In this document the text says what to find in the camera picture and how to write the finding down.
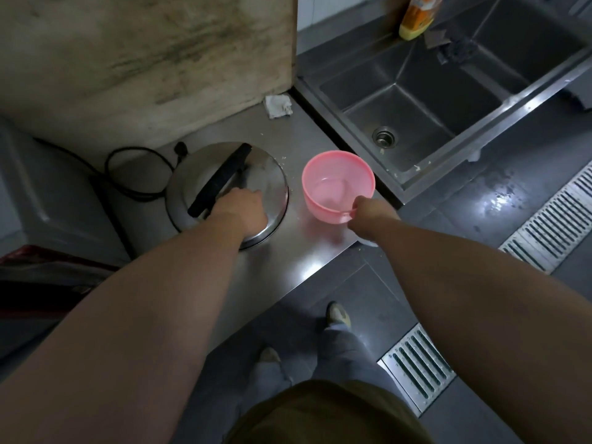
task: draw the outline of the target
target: human arm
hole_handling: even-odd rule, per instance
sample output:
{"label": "human arm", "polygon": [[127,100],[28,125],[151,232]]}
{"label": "human arm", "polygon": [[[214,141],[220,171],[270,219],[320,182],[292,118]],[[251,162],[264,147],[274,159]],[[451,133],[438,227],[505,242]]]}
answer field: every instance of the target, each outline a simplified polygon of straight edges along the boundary
{"label": "human arm", "polygon": [[0,385],[12,444],[168,442],[207,354],[261,193],[233,189],[208,220],[91,292]]}
{"label": "human arm", "polygon": [[386,253],[418,320],[478,396],[525,442],[588,442],[592,304],[506,253],[356,201],[350,228]]}

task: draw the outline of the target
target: gray pants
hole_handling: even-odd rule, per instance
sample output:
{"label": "gray pants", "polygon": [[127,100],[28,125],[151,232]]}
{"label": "gray pants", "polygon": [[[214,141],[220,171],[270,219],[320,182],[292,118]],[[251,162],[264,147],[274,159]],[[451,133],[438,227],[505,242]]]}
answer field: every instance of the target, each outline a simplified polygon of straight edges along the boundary
{"label": "gray pants", "polygon": [[[335,383],[359,380],[386,389],[403,399],[391,377],[376,364],[366,346],[344,323],[332,324],[323,330],[319,338],[317,367],[312,378]],[[257,362],[249,376],[240,414],[291,386],[292,381],[280,363]]]}

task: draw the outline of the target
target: sink basin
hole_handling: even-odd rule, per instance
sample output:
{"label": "sink basin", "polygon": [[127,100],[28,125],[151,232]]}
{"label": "sink basin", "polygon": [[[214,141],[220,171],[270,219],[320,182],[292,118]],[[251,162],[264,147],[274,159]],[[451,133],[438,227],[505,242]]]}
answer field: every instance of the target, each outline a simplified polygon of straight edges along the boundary
{"label": "sink basin", "polygon": [[300,95],[406,203],[592,66],[590,34],[537,0],[445,4],[456,52],[381,19],[298,57]]}

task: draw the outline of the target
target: water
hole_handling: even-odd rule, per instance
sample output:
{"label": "water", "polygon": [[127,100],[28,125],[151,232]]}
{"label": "water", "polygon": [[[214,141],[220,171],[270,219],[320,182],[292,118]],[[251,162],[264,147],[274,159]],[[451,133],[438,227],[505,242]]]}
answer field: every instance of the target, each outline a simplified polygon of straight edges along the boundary
{"label": "water", "polygon": [[310,191],[310,196],[323,207],[340,212],[352,209],[359,193],[344,179],[322,179]]}

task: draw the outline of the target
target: person's leg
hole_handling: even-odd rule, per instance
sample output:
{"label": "person's leg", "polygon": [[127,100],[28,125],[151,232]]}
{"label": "person's leg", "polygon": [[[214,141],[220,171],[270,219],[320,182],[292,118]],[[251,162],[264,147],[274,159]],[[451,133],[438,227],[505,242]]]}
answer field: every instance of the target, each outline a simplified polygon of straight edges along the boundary
{"label": "person's leg", "polygon": [[249,384],[239,407],[240,415],[291,386],[292,380],[284,372],[278,353],[268,347],[251,370]]}
{"label": "person's leg", "polygon": [[351,332],[351,322],[343,306],[327,307],[327,328],[319,338],[317,367],[313,379],[335,383],[359,380],[386,389],[404,399],[393,379],[372,358],[364,343]]}

